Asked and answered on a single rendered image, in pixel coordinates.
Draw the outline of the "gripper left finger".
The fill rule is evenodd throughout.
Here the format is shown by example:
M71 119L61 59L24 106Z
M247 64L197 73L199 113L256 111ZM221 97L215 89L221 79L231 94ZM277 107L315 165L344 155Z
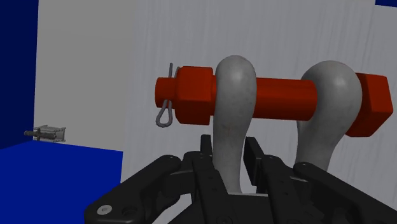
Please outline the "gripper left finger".
M192 204L169 224L239 224L212 164L209 135L201 135L198 151L163 155L91 203L85 224L153 224L184 194Z

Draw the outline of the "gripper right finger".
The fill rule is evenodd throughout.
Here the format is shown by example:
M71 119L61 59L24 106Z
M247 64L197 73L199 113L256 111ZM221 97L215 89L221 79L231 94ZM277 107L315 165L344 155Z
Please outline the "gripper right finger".
M288 167L247 137L251 183L267 193L275 224L397 224L397 211L308 162Z

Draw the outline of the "grey shackle with red bolt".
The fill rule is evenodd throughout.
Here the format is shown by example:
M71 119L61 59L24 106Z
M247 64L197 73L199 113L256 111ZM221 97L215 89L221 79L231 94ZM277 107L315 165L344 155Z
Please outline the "grey shackle with red bolt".
M213 126L214 166L233 194L241 192L242 147L252 119L294 120L296 162L327 170L343 136L371 136L393 113L385 76L327 60L299 80L259 78L240 55L224 58L216 69L170 69L157 79L155 103L170 120Z

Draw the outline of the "small grey metal cylinder device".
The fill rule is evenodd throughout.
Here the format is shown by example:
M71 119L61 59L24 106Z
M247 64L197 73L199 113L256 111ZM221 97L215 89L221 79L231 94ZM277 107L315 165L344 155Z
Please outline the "small grey metal cylinder device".
M42 125L34 127L33 130L26 130L25 136L32 137L34 141L42 141L49 143L65 142L65 131L66 128L51 127L48 125Z

